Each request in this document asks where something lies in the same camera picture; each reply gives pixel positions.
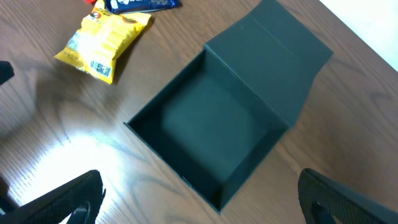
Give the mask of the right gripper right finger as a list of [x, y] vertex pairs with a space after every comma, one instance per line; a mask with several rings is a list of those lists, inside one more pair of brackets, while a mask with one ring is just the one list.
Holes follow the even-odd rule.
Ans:
[[397, 223], [397, 212], [305, 168], [298, 180], [298, 199], [306, 223]]

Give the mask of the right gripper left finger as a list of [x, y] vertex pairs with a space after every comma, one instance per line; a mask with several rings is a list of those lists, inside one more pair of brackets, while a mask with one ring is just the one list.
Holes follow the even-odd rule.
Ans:
[[98, 170], [89, 170], [19, 207], [1, 198], [1, 223], [94, 223], [106, 190]]

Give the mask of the dark green lidded box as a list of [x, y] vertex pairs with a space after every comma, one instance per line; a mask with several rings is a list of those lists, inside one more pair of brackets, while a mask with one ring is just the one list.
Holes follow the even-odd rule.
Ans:
[[297, 121], [332, 51], [277, 1], [209, 40], [128, 123], [221, 212]]

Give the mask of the dark blue Dairy Milk bar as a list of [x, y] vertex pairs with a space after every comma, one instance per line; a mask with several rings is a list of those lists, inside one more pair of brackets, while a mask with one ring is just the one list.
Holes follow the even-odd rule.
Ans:
[[152, 12], [179, 7], [179, 0], [105, 0], [107, 10], [114, 14]]

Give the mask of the red candy bag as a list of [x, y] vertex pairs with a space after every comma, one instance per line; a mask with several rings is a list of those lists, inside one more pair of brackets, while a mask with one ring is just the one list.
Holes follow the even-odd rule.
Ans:
[[94, 4], [97, 0], [84, 0], [87, 4]]

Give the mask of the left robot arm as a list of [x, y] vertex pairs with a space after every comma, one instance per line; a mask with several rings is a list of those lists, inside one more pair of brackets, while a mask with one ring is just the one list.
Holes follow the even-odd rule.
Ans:
[[10, 62], [0, 61], [0, 85], [14, 76], [14, 69]]

